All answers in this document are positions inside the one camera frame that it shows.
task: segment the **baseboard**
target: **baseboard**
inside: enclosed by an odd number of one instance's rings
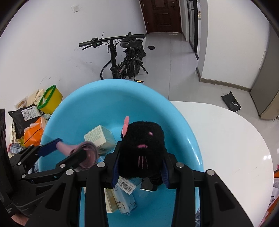
[[[201,75],[200,75],[200,72],[199,72],[198,67],[197,67],[196,71],[197,71],[197,74],[198,74],[198,77],[199,77],[199,81],[200,81],[200,82],[208,83],[208,84],[222,85],[222,86],[226,86],[226,87],[230,87],[230,88],[236,88],[236,89],[240,89],[240,90],[248,91],[248,92],[251,91],[250,88],[246,88],[246,87],[243,87],[243,86],[240,86],[240,85],[231,84],[231,83],[227,83],[227,82],[223,82],[223,81],[216,81],[216,80],[201,78]]]
[[[183,37],[184,37],[185,41],[187,42],[187,39],[186,39],[186,37],[185,37],[184,33],[182,33],[182,35],[183,35]]]
[[[199,68],[198,67],[196,68],[196,71],[197,71],[197,74],[198,74],[198,77],[199,77],[199,81],[201,81],[201,74],[199,72]]]

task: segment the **pink nose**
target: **pink nose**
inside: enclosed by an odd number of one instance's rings
[[[137,146],[137,148],[147,148],[147,145],[146,144],[140,144]]]

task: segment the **blue plastic basin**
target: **blue plastic basin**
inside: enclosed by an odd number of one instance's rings
[[[83,136],[87,132],[100,124],[111,130],[116,141],[119,141],[127,115],[130,116],[130,123],[143,120],[161,125],[168,152],[191,169],[203,171],[197,141],[184,117],[162,95],[133,81],[106,79],[74,91],[54,111],[41,143],[61,138],[67,144],[79,144],[84,141]],[[40,158],[39,170],[53,169],[64,158],[58,151]],[[119,211],[108,214],[111,227],[171,226],[175,190],[161,185],[156,192],[135,190],[133,195],[137,207],[129,216]],[[196,208],[198,206],[196,190]],[[84,195],[81,199],[80,226],[84,226]]]

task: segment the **plaid cloth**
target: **plaid cloth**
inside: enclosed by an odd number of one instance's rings
[[[195,227],[201,227],[201,211],[199,210],[199,208],[196,213]]]
[[[13,143],[10,146],[10,153],[12,155],[15,155],[24,149],[25,149],[25,147],[21,146],[19,143]],[[38,161],[36,161],[34,166],[28,171],[28,173],[30,174],[30,173],[35,173],[38,171],[39,171],[39,165],[38,165]]]

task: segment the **white round table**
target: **white round table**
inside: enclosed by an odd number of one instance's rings
[[[270,202],[273,165],[260,133],[242,116],[205,103],[171,103],[197,139],[204,170],[213,169],[258,227]]]

